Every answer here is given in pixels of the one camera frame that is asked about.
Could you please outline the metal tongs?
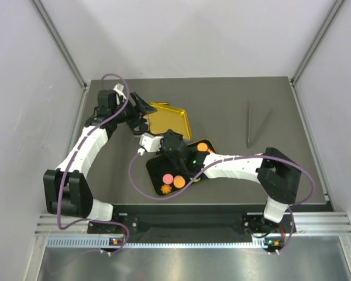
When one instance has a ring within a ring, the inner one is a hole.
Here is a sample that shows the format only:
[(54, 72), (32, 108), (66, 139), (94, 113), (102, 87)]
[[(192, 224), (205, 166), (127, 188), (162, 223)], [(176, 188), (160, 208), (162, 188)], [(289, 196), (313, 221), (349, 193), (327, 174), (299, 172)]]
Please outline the metal tongs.
[(254, 124), (253, 105), (250, 102), (247, 103), (245, 143), (248, 149), (252, 148), (257, 143), (257, 141), (263, 134), (264, 130), (268, 126), (272, 116), (273, 116), (273, 109), (269, 108), (266, 115), (262, 118), (261, 123)]

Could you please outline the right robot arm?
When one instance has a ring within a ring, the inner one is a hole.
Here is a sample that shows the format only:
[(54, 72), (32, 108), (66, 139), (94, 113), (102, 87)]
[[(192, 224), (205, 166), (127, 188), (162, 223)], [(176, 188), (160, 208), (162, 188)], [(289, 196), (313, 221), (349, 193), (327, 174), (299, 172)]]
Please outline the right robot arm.
[(287, 208), (294, 204), (301, 171), (295, 163), (275, 148), (252, 157), (220, 155), (207, 143), (187, 145), (183, 137), (171, 130), (154, 141), (156, 152), (169, 161), (172, 171), (171, 187), (183, 189), (200, 180), (236, 179), (260, 184), (268, 198), (261, 224), (273, 232), (283, 224)]

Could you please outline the gold tin lid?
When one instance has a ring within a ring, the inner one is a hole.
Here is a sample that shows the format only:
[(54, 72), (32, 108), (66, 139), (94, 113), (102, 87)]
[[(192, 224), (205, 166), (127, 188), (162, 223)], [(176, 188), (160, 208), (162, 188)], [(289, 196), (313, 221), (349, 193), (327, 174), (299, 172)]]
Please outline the gold tin lid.
[(186, 110), (173, 107), (166, 102), (150, 102), (149, 104), (157, 109), (155, 113), (147, 116), (149, 131), (152, 134), (164, 134), (171, 129), (175, 133), (181, 134), (185, 140), (192, 139), (192, 131)]

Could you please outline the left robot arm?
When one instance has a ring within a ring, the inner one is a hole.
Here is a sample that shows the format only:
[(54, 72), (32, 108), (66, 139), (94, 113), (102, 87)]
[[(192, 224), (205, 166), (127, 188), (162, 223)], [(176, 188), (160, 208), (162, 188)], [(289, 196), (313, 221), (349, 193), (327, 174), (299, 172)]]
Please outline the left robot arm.
[(99, 91), (97, 103), (71, 152), (43, 176), (46, 210), (58, 217), (98, 220), (108, 232), (115, 232), (121, 218), (114, 214), (112, 204), (93, 197), (87, 183), (88, 172), (119, 124), (127, 124), (134, 135), (140, 136), (149, 131), (145, 117), (157, 110), (135, 92), (126, 97), (119, 85)]

